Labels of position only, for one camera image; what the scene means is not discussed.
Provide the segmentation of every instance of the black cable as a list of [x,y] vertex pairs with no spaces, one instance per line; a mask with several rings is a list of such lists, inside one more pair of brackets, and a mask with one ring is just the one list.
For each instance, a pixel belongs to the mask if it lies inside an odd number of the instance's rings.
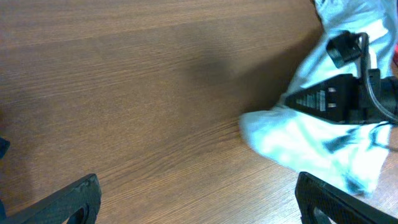
[[380,102],[377,100],[376,96],[374,95],[372,86],[371,86],[371,80],[369,77],[368,73],[368,62],[369,62],[369,36],[367,33],[360,33],[359,36],[361,37],[361,50],[362,50],[362,55],[361,55],[361,79],[363,83],[365,84],[366,88],[366,93],[371,100],[371,103],[373,106],[376,107],[377,110],[380,111],[380,113],[383,115],[383,117],[394,124],[398,124],[398,118],[385,109],[383,105],[380,104]]

